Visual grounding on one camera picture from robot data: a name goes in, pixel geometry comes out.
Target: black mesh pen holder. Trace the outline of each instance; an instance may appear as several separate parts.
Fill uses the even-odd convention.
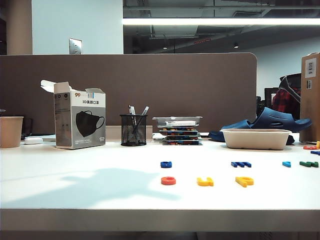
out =
[[[147,115],[121,114],[121,145],[143,146],[146,141]]]

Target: ceiling light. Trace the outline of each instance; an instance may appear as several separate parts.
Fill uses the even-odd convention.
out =
[[[320,18],[123,18],[123,25],[320,25]]]

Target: ceiling beam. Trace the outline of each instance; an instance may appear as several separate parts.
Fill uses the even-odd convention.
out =
[[[123,6],[124,11],[144,10],[320,10],[320,5],[297,5],[297,6],[275,6],[275,5],[241,5],[241,6]]]

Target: slipper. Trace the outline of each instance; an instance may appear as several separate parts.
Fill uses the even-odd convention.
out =
[[[290,113],[265,107],[253,123],[245,119],[234,124],[223,126],[221,129],[285,129],[293,133],[298,133],[311,124],[312,121],[309,118],[295,120]],[[210,131],[208,136],[215,141],[225,142],[224,134],[221,131]],[[293,142],[293,137],[289,135],[287,145]]]

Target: label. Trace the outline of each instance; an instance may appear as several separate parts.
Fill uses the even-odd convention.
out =
[[[305,74],[304,77],[307,78],[314,78],[317,72],[317,59],[311,58],[305,60]]]
[[[104,93],[72,90],[70,95],[73,107],[106,107],[106,95]]]
[[[312,88],[312,80],[306,81],[306,89],[311,89]]]

